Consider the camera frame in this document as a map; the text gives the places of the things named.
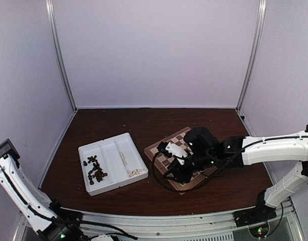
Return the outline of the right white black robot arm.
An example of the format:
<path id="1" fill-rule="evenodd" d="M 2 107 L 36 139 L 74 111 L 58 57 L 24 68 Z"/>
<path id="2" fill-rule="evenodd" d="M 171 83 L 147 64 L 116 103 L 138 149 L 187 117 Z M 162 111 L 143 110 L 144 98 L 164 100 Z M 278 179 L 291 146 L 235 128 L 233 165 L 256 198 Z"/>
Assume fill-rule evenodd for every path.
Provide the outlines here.
<path id="1" fill-rule="evenodd" d="M 184 136 L 190 150 L 168 142 L 159 150 L 173 157 L 164 177 L 178 183 L 189 183 L 193 173 L 216 167 L 237 168 L 262 162 L 296 161 L 295 167 L 277 184 L 259 195 L 259 203 L 251 209 L 251 218 L 262 221 L 270 210 L 308 184 L 308 125 L 304 131 L 275 137 L 231 137 L 220 142 L 205 127 L 194 128 Z"/>

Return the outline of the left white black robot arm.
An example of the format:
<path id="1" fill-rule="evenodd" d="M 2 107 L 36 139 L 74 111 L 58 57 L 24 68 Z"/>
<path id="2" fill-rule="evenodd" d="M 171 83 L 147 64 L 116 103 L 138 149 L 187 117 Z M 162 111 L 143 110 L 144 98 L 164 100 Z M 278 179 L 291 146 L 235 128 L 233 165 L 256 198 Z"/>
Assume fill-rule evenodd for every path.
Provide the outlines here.
<path id="1" fill-rule="evenodd" d="M 34 187 L 24 174 L 10 139 L 0 144 L 0 184 L 40 240 L 82 240 L 82 231 L 56 201 Z"/>

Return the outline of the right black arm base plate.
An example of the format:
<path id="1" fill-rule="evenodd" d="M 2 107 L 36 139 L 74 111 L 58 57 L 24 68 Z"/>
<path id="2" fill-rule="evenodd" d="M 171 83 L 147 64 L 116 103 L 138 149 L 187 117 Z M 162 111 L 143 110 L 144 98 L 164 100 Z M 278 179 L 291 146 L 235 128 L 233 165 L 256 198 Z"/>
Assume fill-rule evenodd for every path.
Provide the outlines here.
<path id="1" fill-rule="evenodd" d="M 237 227 L 265 222 L 277 217 L 276 209 L 258 209 L 256 207 L 236 211 L 233 213 Z"/>

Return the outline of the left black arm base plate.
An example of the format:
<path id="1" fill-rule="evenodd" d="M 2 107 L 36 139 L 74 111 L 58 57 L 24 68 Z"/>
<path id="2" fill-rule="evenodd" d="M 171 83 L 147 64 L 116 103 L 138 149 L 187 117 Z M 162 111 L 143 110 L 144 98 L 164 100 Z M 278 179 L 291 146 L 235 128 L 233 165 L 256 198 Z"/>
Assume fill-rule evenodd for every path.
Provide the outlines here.
<path id="1" fill-rule="evenodd" d="M 80 223 L 83 218 L 83 214 L 78 211 L 72 211 L 67 209 L 60 209 L 59 214 L 64 221 L 70 221 L 77 226 L 80 226 Z"/>

